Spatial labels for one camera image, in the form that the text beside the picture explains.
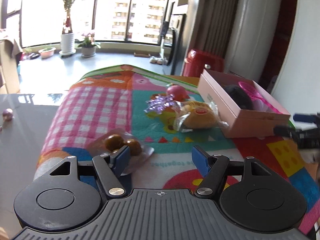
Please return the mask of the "packaged brown balls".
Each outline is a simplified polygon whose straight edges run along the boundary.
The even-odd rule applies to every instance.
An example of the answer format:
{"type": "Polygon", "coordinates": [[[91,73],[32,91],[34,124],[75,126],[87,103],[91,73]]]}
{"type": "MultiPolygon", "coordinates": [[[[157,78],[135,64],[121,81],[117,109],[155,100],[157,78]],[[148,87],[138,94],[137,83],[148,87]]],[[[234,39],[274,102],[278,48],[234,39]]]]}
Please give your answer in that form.
{"type": "Polygon", "coordinates": [[[129,147],[131,157],[129,164],[121,174],[122,176],[131,174],[140,168],[155,152],[153,147],[148,146],[121,128],[113,129],[97,140],[89,143],[86,150],[88,150],[93,157],[103,153],[114,155],[116,151],[123,146],[129,147]]]}

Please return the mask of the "tall plant white pot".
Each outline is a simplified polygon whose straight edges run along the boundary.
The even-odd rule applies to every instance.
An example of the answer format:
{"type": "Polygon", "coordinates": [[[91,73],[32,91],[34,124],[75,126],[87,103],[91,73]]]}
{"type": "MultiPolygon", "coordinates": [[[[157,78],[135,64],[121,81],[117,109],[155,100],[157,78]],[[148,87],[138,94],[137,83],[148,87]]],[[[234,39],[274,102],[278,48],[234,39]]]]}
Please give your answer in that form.
{"type": "Polygon", "coordinates": [[[63,21],[61,34],[61,50],[59,54],[62,57],[72,56],[76,53],[75,38],[72,29],[71,8],[75,0],[62,0],[66,17],[63,21]]]}

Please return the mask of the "pink toy basket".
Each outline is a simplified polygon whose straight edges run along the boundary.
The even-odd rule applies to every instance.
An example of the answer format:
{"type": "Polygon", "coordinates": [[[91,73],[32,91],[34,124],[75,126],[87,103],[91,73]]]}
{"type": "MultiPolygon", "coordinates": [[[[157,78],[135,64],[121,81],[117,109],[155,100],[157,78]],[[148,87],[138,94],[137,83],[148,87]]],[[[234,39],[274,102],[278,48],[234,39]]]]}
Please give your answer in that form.
{"type": "Polygon", "coordinates": [[[267,105],[274,113],[281,114],[279,110],[277,110],[272,104],[270,104],[259,92],[258,90],[253,87],[252,85],[239,81],[238,85],[247,93],[247,95],[252,99],[252,100],[260,100],[263,102],[265,105],[267,105]]]}

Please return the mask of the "pink flower pot plant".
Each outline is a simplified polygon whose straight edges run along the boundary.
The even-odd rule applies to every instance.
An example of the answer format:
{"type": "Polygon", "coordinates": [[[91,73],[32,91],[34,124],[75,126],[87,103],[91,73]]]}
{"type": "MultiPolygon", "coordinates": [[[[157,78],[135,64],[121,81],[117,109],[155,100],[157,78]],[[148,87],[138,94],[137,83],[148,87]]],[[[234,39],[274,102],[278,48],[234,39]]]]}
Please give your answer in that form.
{"type": "Polygon", "coordinates": [[[95,41],[94,30],[87,34],[83,34],[82,36],[84,39],[78,44],[78,48],[81,49],[81,57],[94,57],[96,55],[96,50],[101,48],[100,43],[95,41]]]}

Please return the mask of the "colourful cartoon play mat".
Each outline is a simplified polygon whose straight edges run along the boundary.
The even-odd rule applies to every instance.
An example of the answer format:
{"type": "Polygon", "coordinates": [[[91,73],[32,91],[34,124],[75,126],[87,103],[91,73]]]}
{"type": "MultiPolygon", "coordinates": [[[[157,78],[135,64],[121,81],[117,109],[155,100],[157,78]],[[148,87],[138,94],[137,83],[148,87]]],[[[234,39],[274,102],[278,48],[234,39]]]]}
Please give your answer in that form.
{"type": "Polygon", "coordinates": [[[305,168],[292,140],[281,137],[227,139],[222,129],[181,133],[173,129],[175,113],[145,113],[146,102],[167,88],[164,76],[121,65],[92,71],[68,90],[42,148],[35,176],[39,177],[68,155],[90,160],[88,146],[122,129],[154,149],[129,175],[131,188],[195,190],[202,177],[191,160],[199,145],[209,154],[242,161],[259,159],[295,186],[306,198],[300,231],[309,232],[319,219],[319,187],[305,168]]]}

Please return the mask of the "small planter bowl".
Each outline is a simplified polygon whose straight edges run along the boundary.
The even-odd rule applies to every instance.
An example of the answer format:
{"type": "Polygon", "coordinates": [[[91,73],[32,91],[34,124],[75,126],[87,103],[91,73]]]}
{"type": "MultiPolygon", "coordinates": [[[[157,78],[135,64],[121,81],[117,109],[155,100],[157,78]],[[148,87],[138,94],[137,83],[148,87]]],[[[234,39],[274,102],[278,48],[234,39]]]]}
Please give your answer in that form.
{"type": "Polygon", "coordinates": [[[41,59],[47,59],[54,55],[56,48],[55,47],[47,47],[39,50],[39,55],[41,59]]]}

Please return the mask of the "purple crystal snowflake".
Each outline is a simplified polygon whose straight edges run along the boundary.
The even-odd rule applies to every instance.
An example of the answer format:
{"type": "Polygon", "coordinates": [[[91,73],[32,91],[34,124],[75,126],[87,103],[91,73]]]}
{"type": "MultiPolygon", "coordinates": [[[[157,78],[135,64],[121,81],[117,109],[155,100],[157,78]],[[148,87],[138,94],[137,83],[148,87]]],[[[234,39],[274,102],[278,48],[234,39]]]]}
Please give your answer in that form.
{"type": "Polygon", "coordinates": [[[147,107],[144,109],[145,113],[161,114],[165,109],[172,108],[175,110],[178,107],[178,103],[174,100],[173,95],[156,95],[154,99],[146,102],[147,107]]]}

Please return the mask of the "black plush toy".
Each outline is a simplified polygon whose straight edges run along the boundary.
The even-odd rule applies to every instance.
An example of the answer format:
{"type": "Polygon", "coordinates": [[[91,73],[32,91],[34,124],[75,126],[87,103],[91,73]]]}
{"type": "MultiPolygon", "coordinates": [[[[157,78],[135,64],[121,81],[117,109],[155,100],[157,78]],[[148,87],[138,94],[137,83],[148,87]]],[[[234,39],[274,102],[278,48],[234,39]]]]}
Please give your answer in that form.
{"type": "Polygon", "coordinates": [[[253,110],[253,102],[247,93],[237,85],[227,85],[224,87],[225,92],[233,99],[241,109],[253,110]]]}

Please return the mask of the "pink green penguin toy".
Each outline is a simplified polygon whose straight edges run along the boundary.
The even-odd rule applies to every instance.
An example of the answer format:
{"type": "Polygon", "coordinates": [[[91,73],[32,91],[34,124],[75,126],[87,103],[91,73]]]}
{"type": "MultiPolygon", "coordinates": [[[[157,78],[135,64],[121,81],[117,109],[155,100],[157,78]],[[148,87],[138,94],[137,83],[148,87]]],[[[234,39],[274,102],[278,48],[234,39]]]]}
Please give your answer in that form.
{"type": "Polygon", "coordinates": [[[190,98],[185,88],[180,85],[170,85],[166,90],[166,94],[172,96],[175,101],[180,102],[190,98]]]}

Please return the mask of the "white air conditioner column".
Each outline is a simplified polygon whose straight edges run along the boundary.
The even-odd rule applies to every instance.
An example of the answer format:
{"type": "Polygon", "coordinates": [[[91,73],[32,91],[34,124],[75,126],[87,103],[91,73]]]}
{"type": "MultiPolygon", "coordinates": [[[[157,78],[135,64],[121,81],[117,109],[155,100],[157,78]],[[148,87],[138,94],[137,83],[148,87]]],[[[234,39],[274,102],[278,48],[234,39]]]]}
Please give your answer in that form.
{"type": "Polygon", "coordinates": [[[277,26],[281,0],[238,0],[225,71],[259,81],[277,26]]]}

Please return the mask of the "pink cardboard box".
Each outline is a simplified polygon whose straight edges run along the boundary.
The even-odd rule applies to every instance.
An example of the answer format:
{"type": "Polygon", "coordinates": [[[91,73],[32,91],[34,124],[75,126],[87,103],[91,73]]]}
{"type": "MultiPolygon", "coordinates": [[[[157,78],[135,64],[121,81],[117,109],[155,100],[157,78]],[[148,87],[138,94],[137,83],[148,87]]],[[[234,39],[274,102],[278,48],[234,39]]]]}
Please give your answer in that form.
{"type": "Polygon", "coordinates": [[[227,138],[268,137],[273,135],[275,126],[289,123],[290,113],[252,80],[232,74],[204,70],[200,76],[197,90],[204,102],[213,102],[217,105],[220,119],[228,124],[228,127],[222,130],[227,138]],[[238,86],[240,81],[257,89],[280,112],[272,111],[260,100],[254,103],[254,110],[241,109],[225,91],[226,86],[238,86]]]}

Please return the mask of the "beige sofa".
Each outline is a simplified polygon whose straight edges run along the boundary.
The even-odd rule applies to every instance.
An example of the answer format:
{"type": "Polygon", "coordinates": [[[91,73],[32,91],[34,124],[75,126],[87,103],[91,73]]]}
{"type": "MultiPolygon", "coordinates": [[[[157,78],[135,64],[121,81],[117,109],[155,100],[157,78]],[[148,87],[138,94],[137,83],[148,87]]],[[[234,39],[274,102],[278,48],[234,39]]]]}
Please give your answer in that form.
{"type": "Polygon", "coordinates": [[[14,36],[1,29],[1,94],[16,94],[20,91],[17,66],[23,50],[14,36]]]}

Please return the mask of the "pink metallic ball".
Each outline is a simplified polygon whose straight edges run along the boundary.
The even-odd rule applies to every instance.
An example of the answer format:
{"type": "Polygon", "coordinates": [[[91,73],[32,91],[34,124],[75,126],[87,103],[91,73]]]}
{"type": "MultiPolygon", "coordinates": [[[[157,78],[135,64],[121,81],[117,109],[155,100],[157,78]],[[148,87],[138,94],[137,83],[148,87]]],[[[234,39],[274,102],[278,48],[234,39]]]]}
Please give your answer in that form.
{"type": "Polygon", "coordinates": [[[4,122],[11,121],[13,119],[13,110],[10,108],[5,109],[2,113],[2,116],[4,122]]]}

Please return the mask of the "white slippers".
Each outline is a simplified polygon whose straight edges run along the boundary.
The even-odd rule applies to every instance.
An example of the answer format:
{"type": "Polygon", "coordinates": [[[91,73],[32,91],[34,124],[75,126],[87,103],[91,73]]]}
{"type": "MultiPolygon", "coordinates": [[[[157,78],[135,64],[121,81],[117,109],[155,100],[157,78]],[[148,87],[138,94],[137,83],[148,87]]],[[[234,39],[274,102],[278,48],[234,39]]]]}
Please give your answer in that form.
{"type": "Polygon", "coordinates": [[[149,62],[152,64],[159,64],[159,65],[167,65],[168,63],[166,58],[155,57],[155,56],[151,56],[149,62]]]}

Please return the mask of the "small packaged bread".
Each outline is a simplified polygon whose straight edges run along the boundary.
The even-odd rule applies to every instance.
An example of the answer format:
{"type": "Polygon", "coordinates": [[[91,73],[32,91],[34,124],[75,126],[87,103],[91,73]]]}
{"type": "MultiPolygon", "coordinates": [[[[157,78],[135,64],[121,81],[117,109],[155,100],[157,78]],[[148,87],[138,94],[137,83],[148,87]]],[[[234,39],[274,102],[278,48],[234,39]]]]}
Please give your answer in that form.
{"type": "Polygon", "coordinates": [[[211,129],[214,127],[228,128],[229,124],[220,118],[217,105],[199,101],[178,102],[172,107],[176,113],[173,123],[175,130],[190,132],[197,129],[211,129]]]}

